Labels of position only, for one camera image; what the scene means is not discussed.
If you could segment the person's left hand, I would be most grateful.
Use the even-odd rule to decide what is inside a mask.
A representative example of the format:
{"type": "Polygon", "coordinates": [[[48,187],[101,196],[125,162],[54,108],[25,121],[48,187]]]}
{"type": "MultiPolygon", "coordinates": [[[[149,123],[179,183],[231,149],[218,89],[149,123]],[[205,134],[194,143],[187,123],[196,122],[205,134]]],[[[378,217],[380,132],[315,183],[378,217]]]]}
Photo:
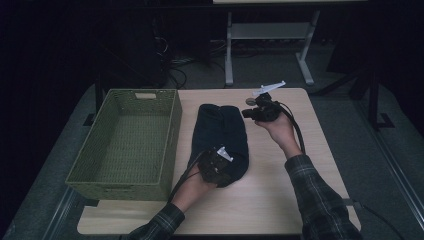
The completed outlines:
{"type": "Polygon", "coordinates": [[[197,201],[216,188],[216,184],[203,180],[199,168],[195,165],[189,172],[189,177],[179,187],[171,203],[185,213],[197,201]]]}

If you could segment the dark blue fishbone print garment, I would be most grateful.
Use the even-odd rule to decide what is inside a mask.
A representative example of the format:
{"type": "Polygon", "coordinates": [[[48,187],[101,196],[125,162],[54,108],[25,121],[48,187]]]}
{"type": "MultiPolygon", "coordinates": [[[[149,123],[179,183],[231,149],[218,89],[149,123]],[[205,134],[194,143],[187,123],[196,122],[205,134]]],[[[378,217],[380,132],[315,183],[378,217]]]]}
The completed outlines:
{"type": "Polygon", "coordinates": [[[222,146],[234,158],[225,169],[231,177],[230,184],[232,184],[241,179],[249,167],[249,148],[244,120],[240,110],[235,106],[202,104],[198,109],[187,166],[197,163],[197,158],[203,151],[219,149],[222,146]]]}

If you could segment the green woven basket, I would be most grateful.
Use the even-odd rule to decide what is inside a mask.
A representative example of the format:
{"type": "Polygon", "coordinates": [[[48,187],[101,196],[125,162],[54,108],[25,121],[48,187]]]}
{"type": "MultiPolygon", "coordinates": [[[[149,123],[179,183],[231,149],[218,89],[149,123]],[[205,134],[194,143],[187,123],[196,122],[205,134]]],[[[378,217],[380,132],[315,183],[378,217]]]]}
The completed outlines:
{"type": "Polygon", "coordinates": [[[167,200],[181,117],[176,90],[109,90],[66,184],[88,199],[167,200]]]}

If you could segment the metal floor rail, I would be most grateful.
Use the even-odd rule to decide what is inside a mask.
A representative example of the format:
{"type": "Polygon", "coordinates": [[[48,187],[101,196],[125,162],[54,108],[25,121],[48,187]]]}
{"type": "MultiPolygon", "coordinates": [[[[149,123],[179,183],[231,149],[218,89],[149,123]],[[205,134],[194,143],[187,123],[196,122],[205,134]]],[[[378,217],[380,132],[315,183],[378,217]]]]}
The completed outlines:
{"type": "Polygon", "coordinates": [[[75,197],[76,192],[72,188],[67,187],[44,232],[42,240],[55,240],[72,208],[75,197]]]}
{"type": "Polygon", "coordinates": [[[359,102],[353,103],[356,111],[364,122],[379,152],[382,154],[387,170],[397,190],[401,193],[415,221],[424,232],[424,202],[419,198],[404,170],[399,165],[394,152],[390,149],[379,128],[374,127],[368,120],[367,109],[359,102]]]}

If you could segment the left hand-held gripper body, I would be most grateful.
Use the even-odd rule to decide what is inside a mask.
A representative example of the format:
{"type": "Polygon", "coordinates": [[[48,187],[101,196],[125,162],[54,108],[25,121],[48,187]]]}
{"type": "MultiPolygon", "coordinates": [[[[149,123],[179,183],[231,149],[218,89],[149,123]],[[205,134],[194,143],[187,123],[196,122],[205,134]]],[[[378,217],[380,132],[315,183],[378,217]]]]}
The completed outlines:
{"type": "Polygon", "coordinates": [[[205,182],[213,183],[218,188],[223,188],[230,184],[231,177],[225,172],[225,169],[233,160],[234,158],[222,146],[219,149],[212,148],[203,151],[197,158],[197,166],[205,182]]]}

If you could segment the black metal stand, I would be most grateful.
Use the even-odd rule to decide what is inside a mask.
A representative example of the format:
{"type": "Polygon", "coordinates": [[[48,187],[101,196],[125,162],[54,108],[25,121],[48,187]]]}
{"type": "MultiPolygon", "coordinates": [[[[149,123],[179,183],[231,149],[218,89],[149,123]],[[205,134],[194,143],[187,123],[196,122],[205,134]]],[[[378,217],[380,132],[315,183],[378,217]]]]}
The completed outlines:
{"type": "Polygon", "coordinates": [[[395,125],[386,113],[378,111],[379,78],[374,69],[363,67],[355,72],[354,84],[349,92],[353,100],[361,100],[368,94],[367,121],[375,131],[381,128],[394,128],[395,125]]]}

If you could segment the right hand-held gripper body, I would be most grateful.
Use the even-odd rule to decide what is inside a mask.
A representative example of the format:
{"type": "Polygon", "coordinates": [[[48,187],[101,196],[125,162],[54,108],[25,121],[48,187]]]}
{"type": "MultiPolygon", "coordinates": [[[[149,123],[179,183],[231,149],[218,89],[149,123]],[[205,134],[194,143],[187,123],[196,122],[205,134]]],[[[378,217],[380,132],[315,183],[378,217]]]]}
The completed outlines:
{"type": "Polygon", "coordinates": [[[255,99],[256,105],[253,106],[255,111],[255,121],[271,122],[278,118],[282,112],[280,103],[273,101],[269,92],[285,85],[284,81],[279,83],[262,85],[258,90],[252,93],[252,98],[255,99]]]}

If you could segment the white metal table frame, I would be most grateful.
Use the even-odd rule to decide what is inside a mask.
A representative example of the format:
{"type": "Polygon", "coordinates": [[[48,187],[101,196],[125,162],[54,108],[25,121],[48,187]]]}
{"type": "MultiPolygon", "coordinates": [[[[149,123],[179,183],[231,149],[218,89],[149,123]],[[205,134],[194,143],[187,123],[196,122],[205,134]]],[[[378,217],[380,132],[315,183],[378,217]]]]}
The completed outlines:
{"type": "Polygon", "coordinates": [[[307,54],[317,28],[321,8],[324,5],[353,4],[367,0],[212,0],[214,6],[253,7],[258,10],[260,6],[270,7],[273,10],[283,7],[312,7],[313,13],[308,22],[277,22],[277,23],[236,23],[233,21],[234,10],[227,13],[226,30],[226,55],[225,55],[225,84],[234,84],[232,43],[234,40],[303,40],[303,48],[295,54],[296,61],[308,86],[314,84],[314,79],[307,65],[307,54]]]}

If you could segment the person's right hand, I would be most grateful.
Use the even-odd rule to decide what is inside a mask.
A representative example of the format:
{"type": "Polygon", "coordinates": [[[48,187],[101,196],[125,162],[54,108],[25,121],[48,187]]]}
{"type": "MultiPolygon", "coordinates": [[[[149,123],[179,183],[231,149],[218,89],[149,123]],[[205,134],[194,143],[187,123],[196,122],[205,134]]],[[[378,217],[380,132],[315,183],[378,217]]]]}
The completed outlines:
{"type": "Polygon", "coordinates": [[[255,124],[269,133],[272,140],[283,150],[287,159],[302,154],[294,136],[294,128],[284,113],[281,113],[272,122],[256,121],[255,124]]]}

